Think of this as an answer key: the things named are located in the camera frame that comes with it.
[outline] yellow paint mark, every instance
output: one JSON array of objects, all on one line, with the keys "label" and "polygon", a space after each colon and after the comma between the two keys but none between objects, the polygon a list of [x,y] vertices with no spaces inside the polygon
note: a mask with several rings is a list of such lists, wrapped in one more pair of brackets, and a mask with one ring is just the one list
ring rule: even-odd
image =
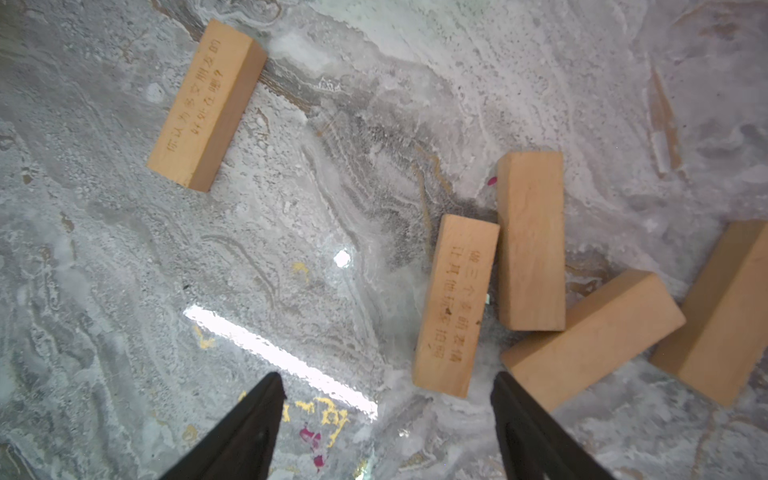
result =
[{"label": "yellow paint mark", "polygon": [[304,412],[307,413],[314,413],[315,412],[315,402],[309,402],[305,403],[301,400],[296,401],[296,406],[302,409]]},{"label": "yellow paint mark", "polygon": [[409,458],[408,460],[405,460],[402,464],[400,464],[400,468],[412,467],[414,465],[422,464],[426,461],[427,459],[424,458],[424,455],[422,455],[421,452],[417,452],[411,455],[411,458]]},{"label": "yellow paint mark", "polygon": [[421,170],[416,166],[416,164],[411,164],[411,169],[413,170],[413,173],[416,175],[416,178],[419,180],[419,196],[422,199],[422,219],[424,222],[424,229],[427,230],[426,238],[424,239],[425,249],[427,252],[427,255],[429,257],[432,257],[432,245],[430,244],[430,240],[432,239],[432,220],[429,218],[429,206],[427,205],[427,190],[424,187],[424,174]]},{"label": "yellow paint mark", "polygon": [[160,425],[160,426],[166,426],[166,425],[168,425],[168,422],[163,422],[162,420],[160,420],[160,419],[157,417],[157,411],[155,411],[155,410],[152,410],[152,411],[149,413],[149,415],[150,415],[150,416],[151,416],[151,417],[154,419],[154,421],[155,421],[155,422],[157,422],[157,424],[158,424],[158,425]]},{"label": "yellow paint mark", "polygon": [[432,161],[435,164],[434,166],[435,178],[438,179],[438,181],[440,182],[440,186],[442,187],[443,190],[445,190],[449,194],[452,194],[453,187],[451,187],[451,184],[445,179],[445,177],[442,176],[442,172],[440,171],[440,157],[438,157],[437,155],[428,154],[419,145],[416,145],[416,150],[418,150],[422,155],[427,157],[430,161]]},{"label": "yellow paint mark", "polygon": [[310,282],[310,269],[306,268],[306,265],[304,262],[293,262],[293,272],[303,272],[304,273],[304,281],[309,283]]},{"label": "yellow paint mark", "polygon": [[194,425],[187,425],[187,429],[181,434],[181,439],[190,444],[197,440],[197,429],[194,428]]},{"label": "yellow paint mark", "polygon": [[326,405],[326,409],[323,410],[323,421],[322,425],[335,425],[336,431],[330,435],[331,441],[328,444],[328,448],[330,449],[333,447],[333,444],[336,443],[336,437],[339,436],[341,433],[341,429],[346,425],[346,423],[349,421],[347,418],[347,411],[346,410],[337,410],[336,404],[333,403],[333,400],[331,399],[323,399],[320,397],[315,397],[315,400],[317,400],[319,403],[324,403]]},{"label": "yellow paint mark", "polygon": [[197,325],[192,325],[192,328],[194,328],[194,332],[197,335],[197,338],[200,340],[200,348],[203,350],[209,349],[210,347],[214,346],[216,343],[216,339],[210,338],[207,339],[203,335],[203,331],[200,330],[200,327]]},{"label": "yellow paint mark", "polygon": [[363,460],[360,460],[360,463],[357,464],[357,468],[355,468],[355,472],[352,473],[353,478],[355,480],[360,480],[366,473],[366,468],[368,468],[368,459],[364,458]]}]

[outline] gray marble surface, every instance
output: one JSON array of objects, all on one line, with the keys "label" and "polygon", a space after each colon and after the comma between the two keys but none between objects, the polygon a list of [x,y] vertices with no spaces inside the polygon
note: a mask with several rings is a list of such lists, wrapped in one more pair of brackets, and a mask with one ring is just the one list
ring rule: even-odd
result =
[{"label": "gray marble surface", "polygon": [[[270,60],[200,194],[144,163],[210,18]],[[440,216],[560,149],[569,302],[682,299],[768,218],[767,48],[764,2],[0,0],[0,478],[156,478],[275,362],[271,478],[503,478],[493,289],[468,398],[410,380]],[[554,416],[619,479],[768,478],[768,358],[732,409],[646,358]]]}]

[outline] rectangular wooden block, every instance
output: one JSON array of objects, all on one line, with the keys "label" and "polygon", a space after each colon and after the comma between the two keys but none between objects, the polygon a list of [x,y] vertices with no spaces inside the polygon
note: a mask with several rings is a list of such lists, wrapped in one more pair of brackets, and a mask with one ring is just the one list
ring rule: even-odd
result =
[{"label": "rectangular wooden block", "polygon": [[655,273],[628,270],[569,309],[564,332],[532,333],[502,362],[552,411],[684,323]]},{"label": "rectangular wooden block", "polygon": [[211,20],[147,166],[207,192],[248,105],[266,53],[248,35]]},{"label": "rectangular wooden block", "polygon": [[768,346],[768,222],[734,222],[650,362],[730,406]]},{"label": "rectangular wooden block", "polygon": [[443,216],[413,363],[416,386],[467,396],[497,239],[495,223]]},{"label": "rectangular wooden block", "polygon": [[498,161],[499,321],[512,330],[565,329],[563,154]]}]

